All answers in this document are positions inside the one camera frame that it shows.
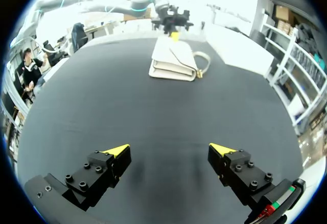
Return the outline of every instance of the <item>desk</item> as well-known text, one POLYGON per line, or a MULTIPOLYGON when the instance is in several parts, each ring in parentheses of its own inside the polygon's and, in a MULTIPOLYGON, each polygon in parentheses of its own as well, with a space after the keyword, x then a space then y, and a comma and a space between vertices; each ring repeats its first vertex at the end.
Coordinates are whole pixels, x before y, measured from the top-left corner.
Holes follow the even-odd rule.
POLYGON ((285 108, 261 75, 224 64, 205 42, 189 42, 212 58, 203 79, 149 77, 155 42, 90 41, 70 57, 26 118, 19 180, 64 182, 90 152, 128 143, 132 163, 88 213, 111 223, 243 223, 250 209, 219 182, 208 144, 249 151, 274 183, 296 179, 302 160, 285 108))
POLYGON ((86 34, 91 34, 92 36, 92 39, 94 39, 94 33, 96 33, 97 31, 103 29, 105 31, 105 34, 108 36, 109 34, 112 34, 112 29, 111 29, 111 32, 109 32, 109 28, 108 27, 113 27, 111 25, 111 23, 109 24, 105 24, 105 25, 102 25, 102 26, 97 26, 97 27, 92 27, 92 28, 89 28, 89 29, 86 29, 85 30, 85 33, 86 34))
POLYGON ((205 36, 225 64, 266 76, 274 56, 250 38, 222 26, 207 24, 205 36))

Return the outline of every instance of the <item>black and white shirt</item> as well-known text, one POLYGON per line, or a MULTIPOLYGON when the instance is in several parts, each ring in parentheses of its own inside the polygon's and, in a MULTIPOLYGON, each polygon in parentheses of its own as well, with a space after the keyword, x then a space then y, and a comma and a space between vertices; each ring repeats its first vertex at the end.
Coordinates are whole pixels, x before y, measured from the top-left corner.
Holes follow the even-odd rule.
POLYGON ((32 62, 29 64, 29 66, 26 66, 25 63, 25 69, 22 73, 25 86, 28 86, 31 81, 33 81, 34 85, 36 85, 37 80, 39 80, 41 76, 41 71, 39 70, 39 67, 41 67, 42 64, 43 62, 38 59, 32 59, 32 62))

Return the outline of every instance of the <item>handbag strap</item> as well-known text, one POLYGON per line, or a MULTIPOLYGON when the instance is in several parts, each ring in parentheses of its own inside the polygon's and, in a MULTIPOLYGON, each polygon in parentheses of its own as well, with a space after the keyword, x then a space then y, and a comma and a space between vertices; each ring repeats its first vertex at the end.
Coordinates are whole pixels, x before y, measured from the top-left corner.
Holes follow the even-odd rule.
MULTIPOLYGON (((170 50, 170 52, 172 52, 172 54, 175 56, 175 58, 178 60, 179 63, 181 63, 182 65, 185 65, 185 66, 187 66, 189 68, 192 68, 191 66, 188 66, 188 65, 180 62, 180 60, 178 59, 178 57, 175 55, 174 51, 171 48, 169 48, 169 50, 170 50)), ((197 78, 203 78, 203 74, 206 73, 207 70, 209 69, 209 66, 211 64, 211 58, 210 58, 209 55, 207 55, 206 53, 201 52, 201 51, 193 52, 193 57, 195 57, 195 56, 200 56, 200 57, 202 57, 203 59, 205 59, 208 62, 207 66, 203 70, 202 69, 197 69, 196 70, 196 69, 192 68, 196 72, 196 77, 197 78)))
POLYGON ((200 56, 200 57, 202 57, 203 59, 205 59, 208 62, 208 64, 206 65, 206 67, 203 70, 198 69, 196 71, 197 78, 202 78, 203 74, 206 73, 207 70, 209 69, 209 66, 211 64, 211 58, 210 58, 209 55, 207 55, 206 53, 201 52, 201 51, 193 52, 193 57, 195 57, 195 56, 200 56))

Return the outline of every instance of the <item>bolt head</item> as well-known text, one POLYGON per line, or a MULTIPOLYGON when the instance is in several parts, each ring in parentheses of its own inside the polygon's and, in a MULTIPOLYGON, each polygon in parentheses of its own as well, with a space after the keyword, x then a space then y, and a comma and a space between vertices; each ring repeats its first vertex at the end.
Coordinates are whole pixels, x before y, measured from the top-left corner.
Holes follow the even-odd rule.
POLYGON ((256 180, 251 181, 249 188, 254 191, 258 187, 258 182, 256 180))
POLYGON ((98 166, 98 167, 96 167, 96 173, 98 173, 98 174, 100 174, 100 173, 102 173, 102 167, 100 167, 100 166, 98 166))
POLYGON ((265 175, 265 181, 269 182, 272 180, 272 173, 268 172, 265 175))
POLYGON ((237 164, 237 165, 235 166, 235 171, 236 171, 236 172, 241 172, 241 171, 242 171, 242 165, 237 164))
POLYGON ((90 164, 89 163, 85 163, 84 164, 84 169, 89 169, 91 166, 90 166, 90 164))
POLYGON ((80 182, 78 185, 81 188, 81 190, 83 190, 83 191, 86 191, 88 188, 88 185, 86 182, 80 182))
POLYGON ((249 168, 253 168, 253 167, 254 167, 254 162, 253 162, 253 161, 249 161, 249 162, 247 163, 247 167, 249 167, 249 168))
POLYGON ((52 190, 52 187, 51 187, 50 185, 48 185, 48 186, 46 186, 44 189, 45 189, 47 192, 50 192, 50 191, 52 190))
POLYGON ((67 174, 67 175, 65 176, 65 179, 66 179, 67 182, 72 182, 72 181, 74 180, 74 179, 73 179, 73 176, 70 175, 70 174, 67 174))

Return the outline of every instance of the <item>white handbag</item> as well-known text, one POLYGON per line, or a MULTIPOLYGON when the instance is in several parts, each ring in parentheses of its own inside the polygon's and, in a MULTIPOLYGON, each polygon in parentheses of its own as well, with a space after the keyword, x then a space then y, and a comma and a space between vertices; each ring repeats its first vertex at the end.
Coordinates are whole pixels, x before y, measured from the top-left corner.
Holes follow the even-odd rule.
POLYGON ((155 78, 193 81, 209 68, 211 59, 203 52, 192 52, 190 45, 184 41, 175 41, 171 37, 159 37, 153 53, 149 75, 155 78), (208 61, 204 70, 197 68, 194 56, 201 56, 208 61))

